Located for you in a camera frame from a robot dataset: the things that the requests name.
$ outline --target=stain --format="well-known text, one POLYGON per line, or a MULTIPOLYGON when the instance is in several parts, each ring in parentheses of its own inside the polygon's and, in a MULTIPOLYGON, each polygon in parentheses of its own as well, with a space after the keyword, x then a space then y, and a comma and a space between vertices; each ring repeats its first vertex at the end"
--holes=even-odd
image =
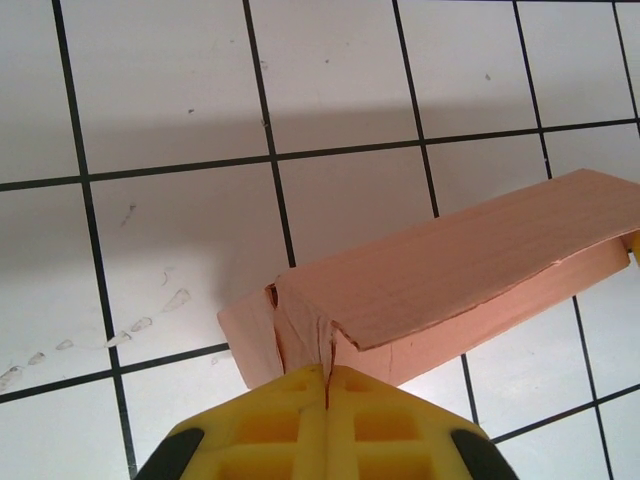
POLYGON ((11 367, 9 370, 0 375, 0 393, 7 388, 12 387, 22 379, 22 367, 11 367))
POLYGON ((124 226, 127 224, 127 222, 129 221, 129 219, 131 218, 131 215, 133 215, 133 212, 135 211, 135 209, 136 209, 137 207, 138 207, 138 206, 137 206, 135 203, 133 203, 133 202, 131 202, 131 203, 129 204, 129 213, 127 213, 127 216, 126 216, 126 217, 124 217, 124 220, 120 223, 120 228, 124 227, 124 226))
POLYGON ((67 338, 66 340, 63 340, 58 344, 56 350, 66 350, 67 348, 71 347, 73 347, 73 342, 67 338))
POLYGON ((144 330, 145 328, 148 328, 151 325, 153 325, 153 320, 151 320, 149 317, 142 317, 136 323, 131 325, 131 331, 139 332, 140 330, 144 330))
POLYGON ((162 281, 162 284, 160 285, 161 287, 164 287, 167 283, 169 283, 169 273, 175 271, 176 267, 165 267, 165 269, 162 271, 162 274, 164 275, 164 280, 162 281))
POLYGON ((110 338, 104 343, 104 348, 112 348, 120 345, 121 343, 128 342, 129 340, 131 340, 131 335, 121 330, 116 333, 115 337, 110 338))
POLYGON ((33 357, 31 357, 27 363, 29 365, 38 365, 39 363, 44 362, 46 359, 47 357, 44 353, 38 352, 33 357))
POLYGON ((189 290, 186 288, 181 288, 176 292, 171 300, 164 306, 162 309, 162 313, 172 312, 177 308, 180 308, 182 305, 191 300, 191 294, 189 290))

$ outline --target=white surface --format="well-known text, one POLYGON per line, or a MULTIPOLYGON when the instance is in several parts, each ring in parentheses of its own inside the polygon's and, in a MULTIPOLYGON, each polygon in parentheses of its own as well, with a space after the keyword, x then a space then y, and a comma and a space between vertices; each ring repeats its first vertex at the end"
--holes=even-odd
POLYGON ((508 440, 499 449, 523 479, 609 478, 593 410, 508 440))
POLYGON ((51 2, 0 3, 0 182, 78 174, 51 2))
POLYGON ((241 2, 62 4, 91 172, 267 152, 241 2))
POLYGON ((611 467, 616 480, 638 478, 640 458, 640 392, 605 403, 601 408, 611 467))
POLYGON ((4 478, 128 477, 112 380, 0 405, 0 424, 4 478))
POLYGON ((536 126, 510 2, 400 5, 425 137, 536 126))
POLYGON ((298 265, 433 218, 417 147, 292 160, 280 172, 298 265))
POLYGON ((279 152, 417 138, 391 2, 253 2, 279 152))
POLYGON ((591 400, 571 300, 471 350, 480 426, 496 437, 591 400))
POLYGON ((472 420, 460 357, 409 380, 400 388, 420 398, 429 399, 431 403, 446 408, 456 415, 472 420))
MULTIPOLYGON (((0 182, 77 175, 51 4, 0 3, 0 182)), ((417 138, 390 2, 250 3, 279 153, 417 138)), ((544 125, 631 117, 611 4, 518 6, 544 125)), ((90 172, 266 154, 241 2, 62 7, 90 172)), ((639 7, 617 6, 636 92, 639 7)), ((535 126, 510 3, 403 0, 400 13, 428 138, 535 126)), ((640 178, 634 124, 545 139, 554 174, 589 166, 640 178)), ((427 152, 443 214, 546 178, 537 135, 427 152)), ((280 161, 298 262, 430 218, 422 161, 417 147, 280 161)), ((25 388, 109 368, 80 185, 6 188, 0 183, 0 375, 23 368, 0 381, 0 476, 126 478, 111 381, 21 398, 33 393, 25 388), (74 347, 56 350, 66 339, 74 347), (45 361, 29 365, 38 352, 45 361)), ((116 347, 122 364, 150 366, 223 342, 217 311, 288 264, 268 163, 92 182, 91 190, 115 328, 131 336, 116 347), (181 289, 189 301, 162 312, 181 289), (135 327, 146 317, 151 325, 135 327)), ((640 381, 638 286, 632 266, 579 296, 600 396, 640 381)), ((230 354, 215 357, 124 376, 139 464, 176 422, 244 391, 230 354)), ((478 347, 469 365, 492 435, 591 400, 568 302, 478 347)), ((471 416, 459 358, 403 388, 471 416)), ((603 407, 620 478, 640 469, 638 429, 625 421, 637 406, 636 394, 603 407)), ((500 448, 523 479, 607 478, 592 411, 500 448)))
POLYGON ((2 193, 0 375, 28 388, 109 368, 79 185, 2 193), (56 350, 65 340, 73 347, 56 350), (38 352, 45 361, 28 366, 38 352))
POLYGON ((633 116, 611 4, 523 2, 519 9, 542 125, 633 116))
POLYGON ((639 294, 632 258, 630 268, 578 295, 598 396, 640 383, 639 294))
POLYGON ((216 313, 288 267, 268 164, 92 188, 115 330, 132 337, 123 364, 224 342, 216 313))
POLYGON ((547 179, 536 135, 427 147, 441 215, 547 179))
POLYGON ((591 168, 640 182, 640 137, 635 125, 554 132, 545 138, 554 176, 591 168))
POLYGON ((640 4, 619 3, 616 8, 637 107, 640 93, 640 4))

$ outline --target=yellow clamp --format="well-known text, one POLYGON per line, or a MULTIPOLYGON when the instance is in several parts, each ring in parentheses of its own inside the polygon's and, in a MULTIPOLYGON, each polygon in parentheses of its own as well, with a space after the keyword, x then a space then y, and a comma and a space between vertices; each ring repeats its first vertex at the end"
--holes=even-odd
POLYGON ((482 429, 349 367, 280 377, 177 425, 136 480, 517 480, 482 429))

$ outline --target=black grout line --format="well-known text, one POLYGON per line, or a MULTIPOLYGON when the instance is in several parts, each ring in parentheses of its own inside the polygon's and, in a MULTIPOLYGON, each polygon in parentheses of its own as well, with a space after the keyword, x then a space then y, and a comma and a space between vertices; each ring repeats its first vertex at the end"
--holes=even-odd
POLYGON ((296 257, 293 251, 293 241, 291 240, 291 229, 289 227, 289 217, 287 215, 287 206, 284 201, 284 190, 282 188, 282 179, 280 178, 280 167, 276 157, 276 144, 273 138, 273 129, 271 128, 271 118, 269 116, 269 107, 267 104, 267 92, 264 88, 264 80, 262 78, 262 67, 260 65, 260 55, 258 53, 258 41, 256 40, 256 32, 253 27, 253 18, 251 16, 251 6, 249 0, 242 0, 244 7, 244 16, 247 23, 247 34, 249 35, 249 45, 251 47, 251 57, 253 59, 253 69, 256 76, 256 85, 258 88, 258 96, 260 97, 260 108, 262 109, 262 126, 267 137, 267 147, 269 148, 269 156, 271 157, 271 173, 273 174, 273 184, 276 190, 276 199, 278 201, 278 210, 280 211, 280 223, 282 224, 282 235, 287 250, 287 259, 289 267, 296 266, 296 257))
POLYGON ((552 423, 556 423, 560 420, 564 420, 565 418, 575 415, 577 413, 581 413, 586 410, 589 410, 593 406, 594 406, 594 402, 587 402, 582 405, 578 405, 577 407, 573 407, 569 410, 565 410, 564 412, 557 413, 543 420, 531 423, 524 427, 517 428, 516 430, 512 430, 511 432, 499 435, 495 438, 492 438, 491 441, 495 444, 498 444, 498 443, 505 442, 507 440, 511 440, 512 438, 519 437, 520 435, 524 435, 525 433, 532 432, 533 430, 537 430, 538 428, 551 425, 552 423))
MULTIPOLYGON (((514 136, 535 135, 540 132, 563 132, 568 130, 583 130, 588 128, 609 127, 617 125, 640 124, 639 119, 625 118, 620 120, 607 120, 602 122, 576 123, 570 125, 554 125, 542 128, 526 128, 520 130, 504 130, 499 132, 473 133, 466 135, 452 135, 448 137, 433 137, 423 140, 403 140, 387 143, 372 143, 366 145, 353 145, 348 147, 334 147, 319 150, 306 150, 298 152, 276 153, 277 161, 302 160, 308 158, 325 157, 328 155, 344 155, 350 153, 374 152, 380 150, 394 150, 399 148, 419 147, 425 145, 440 145, 444 143, 469 142, 474 140, 486 140, 494 138, 507 138, 514 136)), ((209 170, 215 168, 236 167, 242 165, 255 165, 272 162, 272 155, 258 155, 255 157, 240 157, 224 160, 210 160, 206 162, 163 165, 157 167, 145 167, 131 170, 116 170, 112 172, 89 173, 89 182, 102 182, 108 180, 121 180, 125 178, 147 177, 154 175, 165 175, 170 173, 191 172, 197 170, 209 170)), ((32 188, 53 187, 57 185, 73 185, 81 183, 80 176, 43 178, 36 180, 25 180, 18 182, 0 183, 0 192, 14 190, 26 190, 32 188)))
POLYGON ((520 20, 520 12, 518 10, 518 4, 514 0, 513 14, 516 20, 516 27, 518 28, 518 37, 520 38, 520 49, 522 51, 522 59, 524 61, 524 68, 527 73, 527 82, 529 83, 529 91, 531 92, 531 103, 533 105, 533 112, 536 117, 536 125, 538 126, 540 136, 540 146, 542 147, 542 156, 544 157, 544 166, 547 170, 547 178, 551 178, 551 165, 549 164, 549 154, 547 153, 547 142, 544 139, 544 132, 542 131, 542 120, 540 118, 540 108, 538 106, 538 99, 536 96, 536 89, 533 86, 533 74, 531 73, 531 64, 529 63, 529 55, 527 54, 527 47, 524 40, 524 30, 522 29, 522 22, 520 20))
POLYGON ((278 160, 299 160, 305 158, 326 157, 328 155, 345 155, 349 153, 376 152, 407 147, 419 147, 420 140, 403 140, 398 142, 372 143, 368 145, 353 145, 348 147, 324 148, 321 150, 307 150, 300 152, 278 153, 278 160))
POLYGON ((632 385, 630 387, 627 388, 623 388, 622 390, 619 390, 617 392, 611 393, 609 395, 605 395, 604 397, 596 400, 596 401, 590 401, 587 403, 584 403, 582 405, 578 405, 577 407, 574 408, 570 408, 569 410, 565 410, 564 412, 560 412, 557 413, 555 415, 552 415, 550 417, 547 417, 543 420, 531 423, 529 425, 526 425, 524 427, 521 428, 517 428, 516 430, 512 430, 511 432, 505 433, 503 435, 499 435, 495 438, 492 439, 493 443, 501 443, 501 442, 505 442, 507 440, 511 440, 512 438, 515 437, 519 437, 520 435, 524 435, 525 433, 529 433, 533 430, 537 430, 538 428, 547 426, 547 425, 551 425, 552 423, 555 423, 559 420, 563 420, 567 417, 570 417, 571 415, 575 415, 577 413, 580 412, 584 412, 586 410, 589 410, 590 408, 593 407, 600 407, 601 405, 604 405, 605 403, 611 402, 613 400, 617 400, 618 398, 622 398, 626 395, 631 395, 632 393, 636 393, 640 391, 640 383, 636 384, 636 385, 632 385))
MULTIPOLYGON (((544 138, 544 130, 542 128, 542 121, 540 118, 540 108, 538 105, 538 100, 536 97, 536 90, 535 87, 533 85, 533 74, 531 72, 531 64, 529 63, 529 56, 527 54, 527 47, 526 47, 526 42, 525 42, 525 38, 524 38, 524 30, 522 28, 522 21, 520 19, 520 12, 518 10, 518 4, 515 0, 513 0, 513 13, 515 16, 515 21, 516 21, 516 26, 518 28, 518 36, 520 37, 520 47, 522 49, 522 56, 524 59, 524 65, 525 65, 525 69, 526 69, 526 73, 527 73, 527 80, 529 82, 529 90, 531 92, 531 102, 533 103, 533 109, 535 112, 535 117, 536 117, 536 123, 538 125, 538 129, 540 131, 540 146, 542 147, 542 154, 544 156, 544 162, 545 162, 545 168, 547 170, 547 178, 551 179, 553 178, 553 172, 551 169, 551 163, 549 161, 549 154, 547 151, 547 144, 544 138)), ((586 342, 586 337, 584 335, 584 328, 582 325, 582 317, 580 316, 580 309, 578 306, 578 299, 576 298, 576 296, 574 295, 572 298, 573 301, 573 306, 574 306, 574 311, 575 311, 575 316, 576 316, 576 322, 577 322, 577 326, 578 326, 578 331, 580 334, 580 342, 581 342, 581 346, 582 346, 582 353, 584 355, 584 362, 585 362, 585 367, 587 370, 587 377, 589 379, 589 386, 591 388, 591 398, 592 398, 592 403, 594 405, 594 409, 595 409, 595 413, 596 413, 596 420, 598 423, 598 431, 600 433, 600 443, 602 445, 602 453, 604 455, 604 459, 605 459, 605 463, 607 466, 607 474, 609 476, 609 480, 613 480, 613 470, 611 468, 611 460, 609 458, 609 449, 607 447, 607 440, 606 440, 606 436, 605 436, 605 432, 604 432, 604 426, 602 424, 602 416, 600 415, 600 408, 597 404, 597 396, 596 396, 596 389, 595 389, 595 382, 593 379, 593 372, 591 370, 591 362, 589 360, 589 351, 587 348, 587 342, 586 342)))
POLYGON ((589 388, 591 390, 591 399, 594 402, 594 409, 596 412, 596 420, 598 422, 598 430, 600 431, 600 441, 602 443, 602 450, 604 453, 604 461, 607 465, 607 473, 609 474, 609 480, 613 480, 613 469, 611 468, 611 459, 609 457, 609 448, 607 446, 607 439, 604 433, 604 425, 602 424, 602 415, 600 414, 600 406, 597 404, 598 395, 596 394, 596 383, 593 378, 593 370, 591 368, 591 360, 589 359, 589 350, 587 349, 587 337, 584 333, 584 325, 582 324, 582 315, 580 313, 580 306, 578 305, 578 299, 573 296, 573 310, 576 315, 576 322, 578 324, 578 333, 580 334, 580 344, 582 346, 582 354, 584 356, 584 364, 587 367, 587 377, 589 379, 589 388))
POLYGON ((170 365, 172 363, 182 362, 184 360, 191 360, 193 358, 211 355, 212 353, 224 352, 226 350, 229 350, 229 344, 220 343, 218 345, 212 345, 210 347, 198 348, 196 350, 189 350, 187 352, 167 355, 166 357, 145 360, 144 362, 133 363, 131 365, 124 365, 120 367, 120 371, 123 375, 125 375, 128 373, 139 372, 141 370, 148 370, 149 368, 161 367, 163 365, 170 365))
POLYGON ((10 192, 13 190, 26 190, 30 188, 55 187, 57 185, 73 185, 80 183, 79 176, 42 178, 38 180, 23 180, 20 182, 0 183, 0 192, 10 192))
MULTIPOLYGON (((613 9, 613 18, 616 22, 616 30, 618 32, 618 41, 620 42, 620 52, 622 53, 622 63, 624 65, 624 73, 627 76, 627 84, 629 85, 629 95, 631 95, 631 105, 633 106, 633 114, 636 119, 638 118, 638 105, 636 104, 636 97, 633 92, 633 82, 631 81, 631 73, 629 71, 629 62, 627 61, 627 52, 624 48, 624 39, 622 38, 622 28, 620 28, 620 19, 618 18, 618 8, 616 3, 611 3, 613 9)), ((640 122, 636 123, 638 127, 638 135, 640 135, 640 122)))
MULTIPOLYGON (((402 26, 402 17, 400 15, 400 7, 398 0, 391 0, 393 5, 393 14, 396 20, 396 27, 398 29, 398 40, 400 43, 400 50, 402 52, 402 60, 404 62, 404 68, 407 75, 407 86, 409 88, 409 95, 411 97, 411 105, 413 107, 413 114, 416 122, 416 130, 418 132, 418 139, 420 141, 420 151, 422 153, 422 163, 424 165, 425 175, 427 177, 427 187, 429 189, 429 197, 431 199, 431 209, 433 211, 434 218, 440 216, 440 209, 438 208, 438 199, 436 197, 436 188, 433 182, 433 174, 431 172, 431 165, 429 163, 429 155, 427 152, 427 141, 424 137, 424 129, 422 127, 422 118, 420 116, 420 104, 418 103, 418 94, 416 93, 415 83, 413 81, 413 73, 411 72, 411 62, 409 60, 409 50, 407 48, 407 41, 404 36, 404 28, 402 26)), ((469 371, 469 363, 467 362, 467 354, 463 353, 460 356, 462 362, 462 371, 464 374, 465 386, 467 388, 467 396, 469 397, 469 408, 471 410, 471 416, 473 421, 477 424, 478 409, 476 406, 475 396, 473 394, 473 384, 471 383, 471 372, 469 371)))
POLYGON ((429 187, 429 197, 431 198, 431 209, 433 211, 434 218, 440 216, 440 209, 438 208, 438 200, 436 199, 436 188, 433 183, 433 174, 431 173, 431 165, 429 164, 429 155, 427 153, 427 146, 424 140, 424 130, 422 128, 422 118, 420 117, 420 104, 418 103, 418 94, 416 93, 416 87, 413 82, 413 73, 411 73, 411 63, 409 62, 409 50, 407 49, 407 42, 404 37, 404 28, 402 27, 402 18, 400 17, 400 7, 398 6, 398 0, 392 0, 393 14, 396 20, 396 27, 398 29, 398 40, 400 42, 400 50, 402 52, 402 60, 404 62, 404 69, 407 75, 407 86, 409 88, 409 95, 411 97, 411 105, 413 107, 413 115, 416 122, 416 130, 418 131, 418 139, 420 140, 420 151, 422 153, 422 163, 424 165, 425 175, 427 177, 427 186, 429 187))
POLYGON ((90 173, 89 180, 92 182, 102 182, 105 180, 119 180, 122 178, 148 177, 151 175, 165 175, 168 173, 193 172, 196 170, 255 165, 258 163, 268 163, 270 161, 271 157, 269 155, 232 158, 228 160, 210 160, 206 162, 163 165, 158 167, 136 168, 132 170, 117 170, 114 172, 90 173))
POLYGON ((605 120, 603 122, 576 123, 572 125, 554 125, 551 127, 542 127, 541 130, 543 133, 565 132, 567 130, 582 130, 587 128, 613 127, 616 125, 630 125, 630 124, 636 123, 636 121, 637 120, 635 118, 623 118, 620 120, 605 120))
POLYGON ((462 372, 464 374, 464 383, 467 387, 467 396, 469 397, 469 408, 471 409, 471 419, 476 425, 480 425, 480 418, 478 417, 478 407, 476 406, 476 398, 473 394, 473 385, 471 383, 471 371, 469 370, 469 361, 467 360, 467 354, 460 355, 460 361, 462 362, 462 372))
POLYGON ((598 405, 611 402, 612 400, 617 400, 620 397, 624 397, 625 395, 635 393, 638 390, 640 390, 640 383, 636 385, 631 385, 630 387, 627 387, 627 388, 623 388, 622 390, 618 390, 617 392, 610 393, 609 395, 605 395, 604 397, 598 399, 598 405))
MULTIPOLYGON (((62 63, 62 71, 64 74, 65 87, 67 90, 67 100, 69 103, 69 114, 71 117, 71 126, 73 130, 73 138, 76 147, 76 155, 78 158, 78 170, 80 172, 80 180, 82 185, 82 195, 84 198, 84 207, 87 216, 87 227, 89 229, 89 239, 91 241, 91 251, 93 254, 93 263, 96 271, 96 282, 98 284, 98 293, 100 296, 100 305, 102 307, 102 318, 104 322, 104 330, 106 338, 114 336, 113 320, 111 318, 111 308, 109 306, 109 295, 107 293, 107 281, 104 272, 102 252, 100 250, 100 239, 98 236, 98 224, 96 214, 93 208, 93 198, 91 195, 91 184, 89 183, 89 169, 87 167, 87 158, 84 150, 84 141, 82 138, 82 128, 80 125, 80 113, 78 111, 78 103, 76 98, 75 87, 73 83, 73 71, 71 69, 71 59, 69 56, 69 46, 64 27, 64 18, 62 14, 62 6, 60 0, 52 0, 53 15, 56 25, 56 34, 58 37, 58 46, 60 49, 60 60, 62 63)), ((129 467, 129 475, 131 478, 137 473, 135 452, 133 448, 133 438, 131 435, 131 425, 129 423, 129 414, 127 411, 127 402, 122 385, 122 377, 119 373, 120 360, 118 352, 115 348, 109 349, 109 361, 111 362, 111 370, 113 372, 113 385, 118 403, 118 412, 120 416, 120 427, 122 431, 122 440, 124 444, 125 455, 129 467)))
POLYGON ((45 383, 35 387, 25 388, 23 390, 17 390, 15 392, 3 393, 0 395, 0 405, 29 397, 35 397, 43 393, 55 392, 56 390, 84 385, 85 383, 97 382, 98 380, 104 380, 105 378, 111 378, 112 376, 113 371, 102 370, 100 372, 68 378, 57 382, 45 383))
MULTIPOLYGON (((139 363, 133 363, 131 365, 124 365, 120 367, 120 374, 130 374, 148 370, 150 368, 161 367, 163 365, 171 365, 172 363, 181 362, 183 360, 191 360, 193 358, 203 357, 211 355, 213 353, 224 352, 229 350, 229 344, 219 343, 217 345, 211 345, 209 347, 198 348, 196 350, 189 350, 186 352, 176 353, 173 355, 167 355, 165 357, 154 358, 151 360, 145 360, 139 363)), ((64 390, 69 387, 75 387, 77 385, 84 385, 85 383, 91 383, 98 380, 104 380, 105 378, 113 377, 113 370, 102 370, 87 375, 81 375, 79 377, 69 378, 65 380, 58 380, 51 383, 45 383, 37 385, 31 388, 25 388, 23 390, 17 390, 15 392, 9 392, 0 394, 0 404, 13 402, 15 400, 22 400, 24 398, 33 397, 42 393, 55 392, 56 390, 64 390)))

